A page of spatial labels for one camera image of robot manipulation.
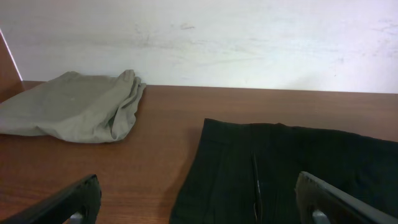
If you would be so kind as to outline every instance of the wood grain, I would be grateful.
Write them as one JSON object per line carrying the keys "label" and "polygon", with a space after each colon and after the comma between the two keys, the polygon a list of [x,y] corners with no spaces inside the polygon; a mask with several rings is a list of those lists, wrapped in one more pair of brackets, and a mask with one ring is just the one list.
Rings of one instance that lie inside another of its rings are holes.
{"label": "wood grain", "polygon": [[136,125],[121,142],[0,135],[0,219],[92,173],[103,190],[97,223],[168,223],[205,118],[398,141],[397,95],[148,86]]}
{"label": "wood grain", "polygon": [[0,92],[19,82],[21,79],[8,52],[6,41],[0,34]]}

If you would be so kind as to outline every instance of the black fabric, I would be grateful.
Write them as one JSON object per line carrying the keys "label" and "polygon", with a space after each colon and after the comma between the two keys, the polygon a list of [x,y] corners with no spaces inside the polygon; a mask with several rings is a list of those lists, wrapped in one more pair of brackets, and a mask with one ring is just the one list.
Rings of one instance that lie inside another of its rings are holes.
{"label": "black fabric", "polygon": [[300,223],[294,187],[301,171],[398,217],[397,142],[334,130],[206,119],[170,223],[255,223],[252,152],[263,223]]}

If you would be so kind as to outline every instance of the dark green garment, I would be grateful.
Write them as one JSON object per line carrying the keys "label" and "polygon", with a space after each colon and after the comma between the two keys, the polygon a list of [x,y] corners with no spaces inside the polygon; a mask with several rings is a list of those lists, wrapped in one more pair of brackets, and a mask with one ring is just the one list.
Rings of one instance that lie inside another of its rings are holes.
{"label": "dark green garment", "polygon": [[398,217],[397,142],[334,130],[206,119],[170,223],[255,223],[252,152],[263,223],[300,223],[294,192],[300,171]]}

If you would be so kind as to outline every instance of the gray cloth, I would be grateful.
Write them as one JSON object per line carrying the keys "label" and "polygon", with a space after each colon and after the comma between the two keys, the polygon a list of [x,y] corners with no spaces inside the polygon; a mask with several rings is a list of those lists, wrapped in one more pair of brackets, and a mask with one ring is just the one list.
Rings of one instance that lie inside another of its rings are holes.
{"label": "gray cloth", "polygon": [[136,122],[145,86],[132,70],[118,77],[67,72],[1,103],[0,133],[84,143],[122,140]]}

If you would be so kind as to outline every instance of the black trousers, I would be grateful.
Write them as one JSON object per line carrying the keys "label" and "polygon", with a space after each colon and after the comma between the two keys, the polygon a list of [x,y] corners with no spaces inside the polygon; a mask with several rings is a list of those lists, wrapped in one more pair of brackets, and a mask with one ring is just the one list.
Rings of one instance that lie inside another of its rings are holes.
{"label": "black trousers", "polygon": [[294,187],[301,171],[398,217],[398,143],[342,131],[206,119],[170,223],[256,223],[253,153],[262,223],[300,223]]}

